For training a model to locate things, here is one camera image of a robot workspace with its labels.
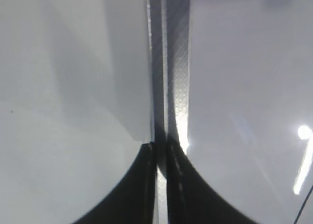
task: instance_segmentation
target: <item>black rubber blade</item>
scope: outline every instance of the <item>black rubber blade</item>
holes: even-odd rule
[[[172,137],[169,137],[166,154],[170,224],[256,224],[201,178]]]
[[[121,182],[74,224],[152,224],[156,166],[154,144],[143,144]]]

